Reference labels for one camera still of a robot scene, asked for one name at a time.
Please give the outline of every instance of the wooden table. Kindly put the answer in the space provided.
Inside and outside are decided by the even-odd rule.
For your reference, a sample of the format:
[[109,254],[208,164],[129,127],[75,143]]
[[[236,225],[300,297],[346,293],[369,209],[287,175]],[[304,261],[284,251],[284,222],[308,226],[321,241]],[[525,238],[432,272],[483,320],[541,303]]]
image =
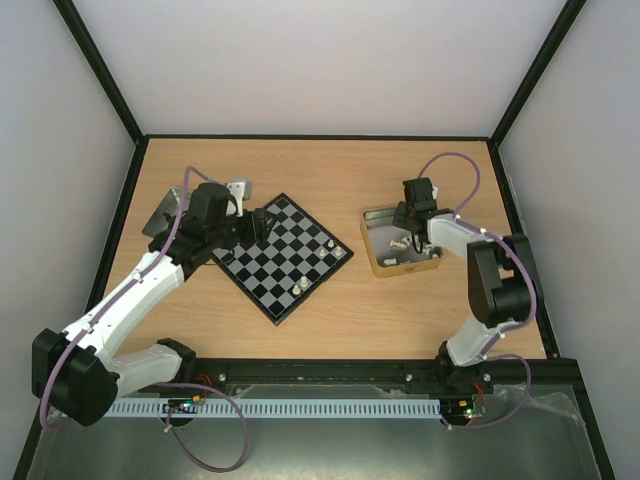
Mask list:
[[[205,266],[165,298],[129,336],[121,353],[172,337],[200,357],[429,359],[469,313],[466,267],[452,254],[436,270],[380,279],[373,275],[359,229],[362,212],[395,205],[402,181],[443,151],[480,165],[482,185],[466,207],[469,221],[508,233],[483,142],[152,139],[134,192],[107,291],[147,250],[141,234],[159,201],[182,183],[187,165],[224,182],[253,181],[248,208],[287,193],[355,256],[275,327],[218,267]],[[455,207],[471,190],[473,169],[443,158],[428,171],[439,205]],[[191,187],[197,185],[193,178]],[[510,333],[492,353],[544,358],[535,323]]]

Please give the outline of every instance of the white wall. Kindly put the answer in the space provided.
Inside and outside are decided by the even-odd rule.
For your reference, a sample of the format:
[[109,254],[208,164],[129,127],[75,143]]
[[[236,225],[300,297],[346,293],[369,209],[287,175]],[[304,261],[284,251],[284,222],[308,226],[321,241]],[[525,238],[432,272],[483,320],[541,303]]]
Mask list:
[[638,478],[640,3],[591,0],[503,145],[562,354]]
[[564,0],[76,0],[146,133],[490,135]]
[[31,342],[77,318],[133,144],[53,2],[0,15],[0,478],[33,420]]

